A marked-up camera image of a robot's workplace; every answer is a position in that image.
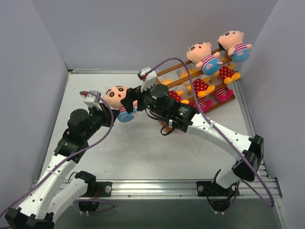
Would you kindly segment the white pink plush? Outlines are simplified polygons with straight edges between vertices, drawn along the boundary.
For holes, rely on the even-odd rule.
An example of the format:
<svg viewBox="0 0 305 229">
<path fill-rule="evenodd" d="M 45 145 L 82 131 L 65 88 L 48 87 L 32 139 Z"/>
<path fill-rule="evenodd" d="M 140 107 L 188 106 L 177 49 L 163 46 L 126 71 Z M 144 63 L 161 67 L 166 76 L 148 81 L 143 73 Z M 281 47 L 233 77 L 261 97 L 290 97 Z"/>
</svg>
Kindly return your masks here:
<svg viewBox="0 0 305 229">
<path fill-rule="evenodd" d="M 215 100 L 219 103 L 223 103 L 231 98 L 234 94 L 232 89 L 229 89 L 227 86 L 219 88 L 211 93 Z"/>
<path fill-rule="evenodd" d="M 199 104 L 199 106 L 197 105 L 197 103 L 195 101 L 189 103 L 190 106 L 196 108 L 198 111 L 201 108 L 202 111 L 205 113 L 210 107 L 213 106 L 213 100 L 211 100 L 211 99 L 205 100 L 203 98 L 199 98 L 198 104 Z"/>
</svg>

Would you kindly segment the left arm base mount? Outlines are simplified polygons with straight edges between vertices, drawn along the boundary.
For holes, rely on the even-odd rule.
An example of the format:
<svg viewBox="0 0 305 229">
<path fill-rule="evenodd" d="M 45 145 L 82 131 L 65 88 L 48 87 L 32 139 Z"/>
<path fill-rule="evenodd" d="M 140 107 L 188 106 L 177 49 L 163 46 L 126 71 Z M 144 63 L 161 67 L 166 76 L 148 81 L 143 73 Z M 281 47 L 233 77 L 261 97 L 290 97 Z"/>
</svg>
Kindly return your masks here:
<svg viewBox="0 0 305 229">
<path fill-rule="evenodd" d="M 112 193 L 112 182 L 110 181 L 101 181 L 96 183 L 96 198 L 106 198 L 110 197 Z"/>
</svg>

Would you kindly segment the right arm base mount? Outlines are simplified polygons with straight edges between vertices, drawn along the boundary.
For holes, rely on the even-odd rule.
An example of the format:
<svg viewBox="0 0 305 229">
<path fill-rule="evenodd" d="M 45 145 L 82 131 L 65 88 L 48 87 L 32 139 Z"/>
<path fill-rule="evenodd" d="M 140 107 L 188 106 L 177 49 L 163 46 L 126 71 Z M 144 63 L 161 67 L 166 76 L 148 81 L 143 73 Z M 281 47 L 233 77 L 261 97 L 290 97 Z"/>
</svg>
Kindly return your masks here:
<svg viewBox="0 0 305 229">
<path fill-rule="evenodd" d="M 197 195 L 200 197 L 232 197 L 237 187 L 237 182 L 232 183 L 228 188 L 223 188 L 216 184 L 216 178 L 220 173 L 220 169 L 216 172 L 212 180 L 197 181 Z"/>
</svg>

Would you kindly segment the black hair boy plush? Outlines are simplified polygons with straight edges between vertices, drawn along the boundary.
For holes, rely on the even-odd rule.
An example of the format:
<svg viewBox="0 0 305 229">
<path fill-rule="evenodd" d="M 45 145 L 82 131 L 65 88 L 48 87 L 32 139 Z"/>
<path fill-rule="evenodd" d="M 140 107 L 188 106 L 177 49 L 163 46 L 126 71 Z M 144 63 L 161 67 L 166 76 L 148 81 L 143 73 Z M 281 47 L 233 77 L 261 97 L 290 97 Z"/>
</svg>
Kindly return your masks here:
<svg viewBox="0 0 305 229">
<path fill-rule="evenodd" d="M 199 42 L 190 47 L 186 53 L 188 60 L 195 64 L 205 75 L 214 75 L 223 62 L 220 60 L 220 53 L 212 54 L 210 42 Z"/>
</svg>

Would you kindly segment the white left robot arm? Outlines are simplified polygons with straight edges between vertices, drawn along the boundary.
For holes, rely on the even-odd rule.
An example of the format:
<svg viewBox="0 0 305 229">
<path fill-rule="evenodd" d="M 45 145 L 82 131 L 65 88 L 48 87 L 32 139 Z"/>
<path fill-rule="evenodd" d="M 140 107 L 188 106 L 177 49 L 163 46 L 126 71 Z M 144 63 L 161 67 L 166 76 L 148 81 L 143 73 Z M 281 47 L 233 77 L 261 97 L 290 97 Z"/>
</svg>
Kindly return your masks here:
<svg viewBox="0 0 305 229">
<path fill-rule="evenodd" d="M 16 208 L 4 211 L 11 229 L 52 229 L 58 217 L 79 197 L 98 192 L 96 176 L 85 171 L 76 173 L 62 191 L 58 189 L 90 149 L 89 139 L 101 127 L 112 128 L 119 114 L 120 111 L 109 109 L 105 104 L 71 113 L 68 127 L 36 186 L 21 198 Z"/>
</svg>

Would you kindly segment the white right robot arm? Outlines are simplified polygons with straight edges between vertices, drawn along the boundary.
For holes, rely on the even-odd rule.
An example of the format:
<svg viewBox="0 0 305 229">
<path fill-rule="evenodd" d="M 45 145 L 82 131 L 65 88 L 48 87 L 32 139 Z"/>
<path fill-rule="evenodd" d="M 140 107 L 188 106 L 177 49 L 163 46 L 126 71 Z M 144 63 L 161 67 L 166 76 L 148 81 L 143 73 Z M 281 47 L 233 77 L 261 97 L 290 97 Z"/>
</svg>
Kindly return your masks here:
<svg viewBox="0 0 305 229">
<path fill-rule="evenodd" d="M 148 109 L 159 116 L 172 129 L 196 135 L 220 147 L 229 153 L 235 163 L 227 169 L 220 169 L 214 182 L 222 188 L 242 181 L 254 181 L 264 156 L 264 139 L 255 135 L 250 137 L 230 130 L 204 114 L 198 109 L 170 97 L 169 89 L 158 84 L 145 91 L 141 87 L 129 88 L 121 104 L 128 113 L 133 111 L 133 103 L 137 102 L 137 111 Z"/>
</svg>

